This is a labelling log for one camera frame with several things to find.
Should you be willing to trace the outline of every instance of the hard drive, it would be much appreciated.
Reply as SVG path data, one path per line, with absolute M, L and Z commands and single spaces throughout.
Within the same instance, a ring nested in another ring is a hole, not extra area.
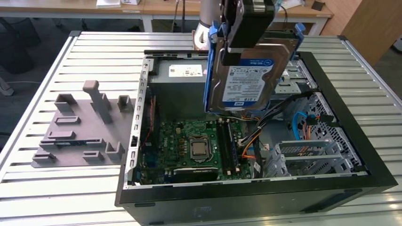
M 270 31 L 254 48 L 242 52 L 235 66 L 223 66 L 223 38 L 218 39 L 211 77 L 206 91 L 206 111 L 257 111 L 267 106 L 278 79 L 298 46 L 299 39 L 290 32 Z

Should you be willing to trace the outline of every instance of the yellow wire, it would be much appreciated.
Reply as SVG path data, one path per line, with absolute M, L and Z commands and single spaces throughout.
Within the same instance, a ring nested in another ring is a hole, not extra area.
M 246 154 L 246 152 L 247 152 L 247 149 L 249 149 L 251 143 L 254 142 L 254 140 L 258 138 L 258 136 L 259 136 L 261 134 L 262 134 L 262 132 L 259 132 L 259 133 L 257 134 L 257 136 L 253 138 L 253 140 L 249 142 L 249 144 L 247 144 L 247 146 L 246 146 L 246 148 L 245 148 L 245 150 L 243 150 L 242 156 L 246 156 L 245 154 Z

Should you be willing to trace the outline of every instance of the white table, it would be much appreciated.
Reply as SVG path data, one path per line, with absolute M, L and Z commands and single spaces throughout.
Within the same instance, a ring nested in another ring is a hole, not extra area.
M 144 49 L 192 49 L 191 34 L 83 32 L 68 38 L 0 154 L 2 225 L 138 225 L 114 205 L 119 165 L 35 169 L 31 160 L 54 117 L 58 94 L 88 99 L 83 83 L 99 80 L 108 98 L 135 97 Z M 347 42 L 337 37 L 307 37 L 301 50 L 314 53 L 401 184 L 401 100 Z M 401 225 L 401 211 L 402 186 L 397 186 L 327 213 L 229 220 L 214 225 L 393 226 Z

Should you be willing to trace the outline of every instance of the white cable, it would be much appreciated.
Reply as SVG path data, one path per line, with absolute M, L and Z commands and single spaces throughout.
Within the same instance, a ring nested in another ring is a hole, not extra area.
M 42 84 L 42 82 L 39 82 L 39 81 L 10 81 L 7 83 L 38 83 L 38 84 Z

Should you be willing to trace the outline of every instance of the blue cable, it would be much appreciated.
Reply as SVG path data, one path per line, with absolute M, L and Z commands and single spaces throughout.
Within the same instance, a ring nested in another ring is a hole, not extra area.
M 307 115 L 303 113 L 303 112 L 297 112 L 295 115 L 294 115 L 294 118 L 291 120 L 291 129 L 294 130 L 294 135 L 295 135 L 295 139 L 299 140 L 301 137 L 299 137 L 299 133 L 297 132 L 297 116 L 298 115 L 302 115 L 307 118 Z

